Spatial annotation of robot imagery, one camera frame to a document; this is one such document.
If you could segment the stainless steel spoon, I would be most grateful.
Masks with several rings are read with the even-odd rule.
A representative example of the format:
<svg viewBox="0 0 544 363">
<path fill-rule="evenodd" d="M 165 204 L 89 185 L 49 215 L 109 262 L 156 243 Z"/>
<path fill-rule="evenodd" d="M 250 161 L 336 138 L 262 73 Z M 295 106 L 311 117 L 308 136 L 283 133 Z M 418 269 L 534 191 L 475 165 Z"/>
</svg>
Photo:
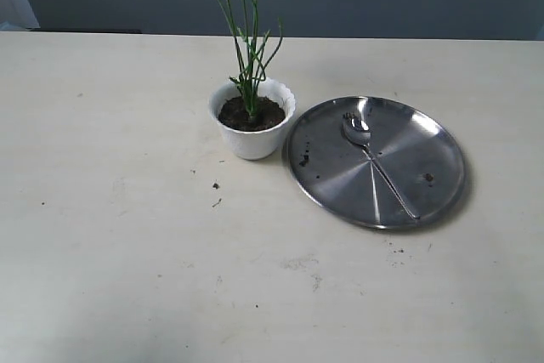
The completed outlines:
<svg viewBox="0 0 544 363">
<path fill-rule="evenodd" d="M 365 152 L 368 160 L 375 166 L 377 171 L 382 175 L 383 179 L 391 189 L 399 204 L 403 207 L 405 212 L 414 220 L 421 218 L 420 213 L 416 210 L 401 188 L 393 181 L 389 176 L 382 163 L 378 160 L 377 156 L 371 150 L 371 130 L 362 117 L 355 115 L 354 113 L 347 112 L 343 114 L 343 132 L 347 139 L 355 145 L 361 147 Z"/>
</svg>

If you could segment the white scalloped flower pot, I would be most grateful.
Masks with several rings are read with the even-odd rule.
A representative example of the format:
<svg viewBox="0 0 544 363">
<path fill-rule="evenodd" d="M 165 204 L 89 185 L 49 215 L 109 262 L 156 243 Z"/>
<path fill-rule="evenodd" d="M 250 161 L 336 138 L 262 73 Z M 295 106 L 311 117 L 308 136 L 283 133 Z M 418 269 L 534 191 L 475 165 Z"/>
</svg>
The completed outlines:
<svg viewBox="0 0 544 363">
<path fill-rule="evenodd" d="M 295 96 L 289 87 L 273 78 L 267 78 L 261 82 L 258 95 L 277 103 L 284 111 L 285 118 L 272 128 L 246 132 L 229 128 L 219 121 L 219 114 L 224 104 L 239 95 L 234 83 L 225 82 L 212 93 L 208 100 L 208 111 L 217 124 L 223 141 L 236 156 L 249 161 L 263 159 L 271 155 L 284 142 L 297 108 Z"/>
</svg>

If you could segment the round stainless steel plate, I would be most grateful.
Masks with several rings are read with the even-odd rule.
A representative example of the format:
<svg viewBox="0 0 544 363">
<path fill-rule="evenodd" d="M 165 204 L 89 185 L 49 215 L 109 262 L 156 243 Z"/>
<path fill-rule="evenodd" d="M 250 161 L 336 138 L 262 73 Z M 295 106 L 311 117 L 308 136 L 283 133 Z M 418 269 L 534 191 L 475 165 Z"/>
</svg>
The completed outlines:
<svg viewBox="0 0 544 363">
<path fill-rule="evenodd" d="M 305 111 L 292 125 L 282 159 L 313 202 L 373 229 L 436 224 L 468 184 L 462 150 L 443 126 L 378 97 L 340 97 Z"/>
</svg>

